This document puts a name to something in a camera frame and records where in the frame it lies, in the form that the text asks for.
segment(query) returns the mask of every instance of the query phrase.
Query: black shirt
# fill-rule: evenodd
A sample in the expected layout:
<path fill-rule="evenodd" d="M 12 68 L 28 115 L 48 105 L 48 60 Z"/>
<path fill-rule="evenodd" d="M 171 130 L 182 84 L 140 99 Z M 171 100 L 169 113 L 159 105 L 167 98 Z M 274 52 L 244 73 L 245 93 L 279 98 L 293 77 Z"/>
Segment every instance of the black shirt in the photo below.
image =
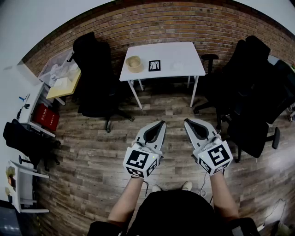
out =
<path fill-rule="evenodd" d="M 88 236 L 118 236 L 122 229 L 107 222 L 91 224 Z M 225 223 L 201 196 L 184 190 L 151 193 L 140 206 L 127 236 L 258 236 L 251 218 Z"/>

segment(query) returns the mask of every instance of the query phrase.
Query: woven basket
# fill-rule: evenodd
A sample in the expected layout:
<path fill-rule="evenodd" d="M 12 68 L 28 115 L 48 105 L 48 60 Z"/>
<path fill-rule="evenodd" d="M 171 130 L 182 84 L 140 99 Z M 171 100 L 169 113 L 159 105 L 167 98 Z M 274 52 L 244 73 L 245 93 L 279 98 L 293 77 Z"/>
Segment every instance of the woven basket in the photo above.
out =
<path fill-rule="evenodd" d="M 132 73 L 139 73 L 143 71 L 143 64 L 138 56 L 132 56 L 126 59 L 128 70 Z"/>

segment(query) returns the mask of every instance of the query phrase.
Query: person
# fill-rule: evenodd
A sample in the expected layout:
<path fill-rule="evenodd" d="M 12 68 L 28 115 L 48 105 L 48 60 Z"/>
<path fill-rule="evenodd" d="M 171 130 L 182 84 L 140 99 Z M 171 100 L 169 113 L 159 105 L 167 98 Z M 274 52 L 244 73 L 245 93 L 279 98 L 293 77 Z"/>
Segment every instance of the person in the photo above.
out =
<path fill-rule="evenodd" d="M 127 232 L 143 183 L 142 178 L 131 176 L 107 222 L 92 223 L 88 236 L 258 236 L 254 221 L 239 217 L 222 172 L 210 176 L 210 181 L 214 209 L 203 197 L 191 192 L 192 182 L 186 182 L 182 190 L 162 191 L 156 185 Z"/>

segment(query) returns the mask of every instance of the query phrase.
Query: picture frame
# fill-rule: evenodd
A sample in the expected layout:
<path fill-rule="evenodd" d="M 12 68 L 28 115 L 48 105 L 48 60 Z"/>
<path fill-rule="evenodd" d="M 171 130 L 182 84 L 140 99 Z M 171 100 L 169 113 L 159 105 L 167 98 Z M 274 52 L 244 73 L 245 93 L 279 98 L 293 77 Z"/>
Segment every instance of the picture frame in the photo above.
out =
<path fill-rule="evenodd" d="M 148 71 L 160 71 L 161 70 L 161 60 L 149 61 Z"/>

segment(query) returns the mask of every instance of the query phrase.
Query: table leg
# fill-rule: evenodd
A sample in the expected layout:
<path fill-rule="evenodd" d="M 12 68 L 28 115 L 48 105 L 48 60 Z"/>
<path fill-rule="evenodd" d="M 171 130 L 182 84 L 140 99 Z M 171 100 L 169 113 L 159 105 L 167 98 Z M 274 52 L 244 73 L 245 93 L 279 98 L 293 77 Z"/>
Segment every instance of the table leg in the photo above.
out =
<path fill-rule="evenodd" d="M 142 86 L 142 82 L 141 82 L 141 80 L 139 79 L 138 82 L 139 82 L 139 85 L 140 85 L 140 87 L 141 87 L 141 89 L 142 89 L 142 91 L 143 91 L 143 86 Z"/>
<path fill-rule="evenodd" d="M 61 105 L 65 105 L 65 102 L 61 98 L 55 98 Z"/>
<path fill-rule="evenodd" d="M 190 76 L 188 77 L 188 88 L 189 88 L 189 81 L 190 81 Z"/>
<path fill-rule="evenodd" d="M 130 88 L 131 88 L 131 90 L 133 92 L 133 95 L 135 96 L 135 99 L 136 99 L 136 101 L 138 103 L 138 106 L 140 107 L 140 109 L 142 109 L 142 105 L 140 104 L 140 101 L 139 101 L 139 99 L 137 97 L 136 91 L 134 90 L 134 87 L 133 87 L 132 82 L 130 80 L 128 80 L 128 84 L 129 84 L 129 86 L 130 86 Z"/>
<path fill-rule="evenodd" d="M 20 204 L 24 204 L 24 205 L 33 205 L 36 202 L 37 202 L 36 200 L 30 200 L 30 199 L 24 199 L 24 198 L 20 199 Z"/>
<path fill-rule="evenodd" d="M 43 133 L 48 134 L 49 136 L 52 136 L 53 138 L 55 138 L 55 135 L 53 133 L 50 133 L 49 131 L 41 128 L 40 126 L 36 125 L 35 123 L 29 121 L 28 124 L 31 125 L 31 126 L 33 126 L 33 127 L 35 127 L 37 130 L 40 130 Z"/>
<path fill-rule="evenodd" d="M 194 98 L 195 98 L 195 91 L 197 89 L 197 85 L 198 85 L 198 80 L 199 80 L 199 76 L 195 77 L 195 84 L 194 84 L 194 91 L 193 91 L 193 95 L 192 95 L 192 100 L 190 101 L 190 107 L 193 106 L 193 102 L 194 102 Z"/>
<path fill-rule="evenodd" d="M 27 171 L 37 172 L 37 170 L 35 170 L 35 169 L 33 169 L 33 168 L 30 168 L 30 167 L 26 167 L 26 166 L 24 166 L 24 165 L 21 165 L 19 168 L 26 169 Z"/>
<path fill-rule="evenodd" d="M 38 176 L 38 177 L 49 179 L 49 175 L 42 175 L 42 174 L 39 174 L 39 173 L 36 173 L 36 172 L 28 171 L 28 170 L 23 169 L 23 168 L 19 168 L 19 171 L 22 172 L 22 173 L 28 174 L 28 175 L 35 175 L 35 176 Z"/>
<path fill-rule="evenodd" d="M 23 213 L 48 213 L 48 209 L 20 209 Z"/>
<path fill-rule="evenodd" d="M 40 96 L 39 100 L 42 101 L 44 103 L 44 105 L 47 105 L 48 107 L 52 107 L 52 104 L 50 103 L 49 100 L 47 100 L 46 98 Z"/>

